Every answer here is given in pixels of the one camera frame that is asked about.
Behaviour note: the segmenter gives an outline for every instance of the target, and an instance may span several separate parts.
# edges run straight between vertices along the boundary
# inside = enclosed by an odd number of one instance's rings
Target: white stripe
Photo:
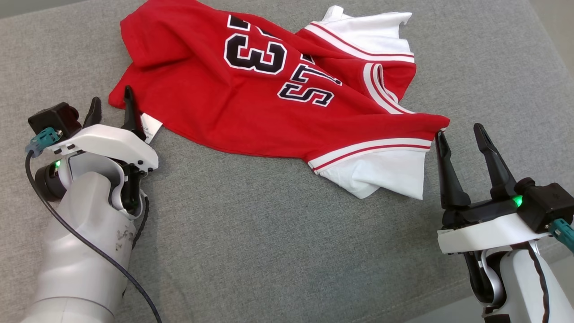
[[[391,92],[389,89],[387,89],[386,87],[385,87],[385,91],[387,92],[387,94],[388,94],[390,97],[393,98],[393,101],[394,101],[394,102],[398,103],[398,97],[397,97],[396,94],[392,93],[392,92]]]
[[[385,89],[385,81],[383,80],[383,65],[381,65],[381,64],[375,65],[375,67],[373,68],[373,79],[374,80],[376,80],[376,79],[381,80],[381,83],[375,82],[375,86],[379,89],[379,93],[381,93],[383,95],[383,97],[385,97],[385,99],[387,99],[387,101],[389,101],[391,103],[391,106],[393,108],[395,108],[396,110],[403,112],[403,113],[411,113],[411,114],[415,113],[415,112],[409,111],[409,110],[405,109],[404,107],[400,106],[399,104],[397,104],[395,102],[395,100],[393,100],[389,96],[389,94],[387,93],[387,90]]]
[[[331,164],[327,165],[326,167],[334,166],[343,160],[347,160],[347,159],[352,158],[352,157],[365,155],[367,153],[372,153],[372,152],[387,151],[387,150],[428,151],[431,147],[430,146],[431,141],[430,140],[424,140],[424,139],[416,139],[416,138],[393,138],[393,139],[379,139],[379,140],[365,141],[364,143],[350,145],[350,146],[347,146],[345,148],[337,149],[335,151],[326,153],[323,156],[320,156],[320,157],[317,157],[313,160],[310,160],[307,164],[311,168],[316,168],[316,167],[319,167],[325,163],[330,162],[333,159],[337,159],[341,156],[344,156],[348,153],[352,153],[352,152],[357,151],[357,150],[370,148],[370,147],[387,146],[387,145],[417,145],[417,146],[423,146],[423,147],[427,147],[427,148],[415,148],[415,147],[374,148],[374,149],[358,152],[356,154],[347,156],[345,158],[341,158],[340,160],[338,160],[334,163],[331,163]]]
[[[375,100],[375,102],[378,105],[380,105],[383,109],[385,109],[388,113],[390,113],[390,114],[403,114],[403,112],[398,111],[394,107],[390,106],[387,102],[385,102],[385,100],[383,100],[383,98],[381,98],[381,96],[377,93],[377,90],[375,90],[375,85],[373,84],[373,81],[371,80],[371,76],[373,75],[373,72],[371,70],[372,67],[373,67],[373,63],[367,63],[364,65],[364,68],[363,68],[364,84],[367,87],[369,94],[371,95],[373,100]]]
[[[393,56],[377,56],[377,54],[383,54],[383,53],[372,53],[372,52],[365,54],[365,53],[360,52],[360,51],[356,50],[355,48],[347,45],[346,43],[338,40],[337,38],[331,36],[329,33],[325,32],[321,28],[313,26],[313,25],[307,25],[305,27],[305,29],[307,29],[308,31],[314,33],[315,35],[321,37],[322,39],[329,42],[330,44],[332,44],[336,48],[339,48],[341,51],[343,51],[345,53],[349,53],[355,57],[358,57],[358,58],[361,58],[364,60],[370,60],[370,61],[406,61],[409,63],[414,63],[414,57],[394,56],[394,55]]]

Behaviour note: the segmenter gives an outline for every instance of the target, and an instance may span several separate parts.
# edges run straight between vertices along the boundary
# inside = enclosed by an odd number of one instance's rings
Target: black and white number
[[[307,81],[309,81],[309,78],[307,76],[319,76],[321,78],[326,78],[330,81],[332,81],[334,84],[337,85],[342,85],[343,83],[330,76],[327,75],[319,70],[316,70],[312,67],[310,67],[307,64],[303,64],[300,63],[297,68],[295,69],[295,72],[293,72],[293,75],[291,76],[291,81],[297,82],[297,83],[302,83],[305,84],[307,83]],[[329,105],[329,103],[331,102],[331,100],[333,99],[333,97],[335,96],[333,94],[333,92],[327,91],[327,90],[323,90],[323,89],[318,89],[316,87],[308,87],[307,89],[301,91],[301,89],[303,88],[302,85],[300,84],[296,84],[296,83],[291,83],[291,82],[285,82],[285,84],[283,84],[283,87],[281,88],[281,90],[279,91],[279,93],[277,93],[277,95],[285,100],[293,100],[293,101],[299,101],[299,102],[309,102],[311,101],[311,99],[313,99],[313,101],[311,103],[315,104],[315,105],[320,105],[320,106],[327,106]]]
[[[265,74],[279,74],[285,68],[287,49],[280,43],[280,39],[265,30],[255,27],[259,34],[268,38],[265,51],[249,48],[249,35],[251,24],[247,21],[229,15],[227,27],[241,30],[231,35],[225,42],[223,57],[232,68],[254,71]],[[314,105],[328,106],[335,97],[333,92],[317,87],[303,87],[311,77],[328,79],[342,85],[342,82],[316,68],[315,61],[310,55],[301,54],[301,61],[293,71],[289,82],[285,82],[277,95],[281,99],[311,102]]]
[[[233,68],[241,70],[256,71],[266,74],[278,74],[285,67],[287,49],[274,41],[267,43],[267,50],[249,49],[247,56],[241,55],[241,50],[249,47],[249,36],[243,34],[233,34],[225,42],[224,58],[227,64]],[[265,60],[265,53],[271,56],[270,60]]]
[[[319,70],[316,70],[316,69],[310,67],[307,64],[302,64],[302,63],[299,64],[299,66],[297,66],[297,68],[295,69],[295,72],[293,72],[293,75],[291,76],[291,80],[293,80],[295,82],[307,83],[309,78],[305,77],[305,74],[315,75],[315,76],[319,76],[321,78],[326,78],[326,79],[332,81],[334,84],[337,84],[337,85],[343,84],[343,82],[341,82],[340,80],[337,80],[333,76],[327,75],[327,74],[325,74]]]
[[[229,18],[227,18],[227,27],[248,32],[251,29],[251,24],[245,20],[237,18],[236,16],[229,15]]]
[[[299,101],[299,102],[309,102],[311,99],[312,103],[320,106],[328,106],[334,95],[332,92],[318,89],[316,87],[308,87],[302,93],[300,92],[303,86],[300,84],[286,82],[283,88],[277,95],[285,100]]]

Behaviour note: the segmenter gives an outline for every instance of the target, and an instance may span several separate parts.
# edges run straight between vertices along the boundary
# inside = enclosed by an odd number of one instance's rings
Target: clothing tag
[[[160,130],[162,123],[157,121],[155,118],[147,113],[142,113],[142,128],[145,133],[145,142],[149,145],[152,142],[153,137],[156,135],[158,130]]]

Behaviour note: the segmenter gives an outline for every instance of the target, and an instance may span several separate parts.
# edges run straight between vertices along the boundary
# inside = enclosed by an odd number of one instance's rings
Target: gray fabric surface
[[[296,31],[331,0],[210,0]],[[86,114],[130,58],[119,21],[137,0],[91,0],[0,20],[0,308],[17,322],[34,293],[49,214],[24,173],[26,120],[66,101]],[[414,13],[401,35],[418,73],[405,107],[444,114],[453,163],[474,201],[490,184],[474,143],[481,122],[516,178],[574,191],[574,84],[526,1],[342,0],[348,14]],[[103,123],[122,112],[104,106]],[[436,242],[435,152],[425,201],[379,190],[359,200],[300,160],[228,155],[168,130],[152,142],[160,169],[143,182],[150,220],[130,271],[164,322],[402,322],[470,295],[464,261]],[[53,159],[44,154],[33,169]],[[545,240],[547,259],[567,252]],[[118,322],[152,322],[129,286]]]

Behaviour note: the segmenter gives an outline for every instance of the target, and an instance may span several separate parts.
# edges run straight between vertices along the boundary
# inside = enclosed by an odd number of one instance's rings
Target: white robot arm
[[[445,209],[438,237],[442,252],[464,255],[486,323],[572,322],[574,310],[536,241],[560,234],[551,228],[555,223],[571,230],[566,222],[572,223],[574,198],[556,183],[535,186],[530,178],[516,183],[484,127],[475,124],[474,132],[492,183],[492,199],[477,203],[459,183],[444,133],[436,136]],[[490,252],[505,246],[513,250]]]
[[[29,119],[38,136],[26,149],[26,170],[54,218],[44,235],[44,262],[23,323],[113,323],[126,277],[161,322],[151,299],[127,272],[131,250],[141,233],[133,221],[144,213],[145,221],[147,216],[148,200],[139,181],[158,168],[158,156],[144,142],[129,87],[125,101],[122,128],[98,124],[98,98],[92,100],[83,126],[77,122],[75,109],[66,103]],[[44,148],[63,158],[40,168],[32,178],[29,160]],[[47,201],[58,199],[55,211]]]

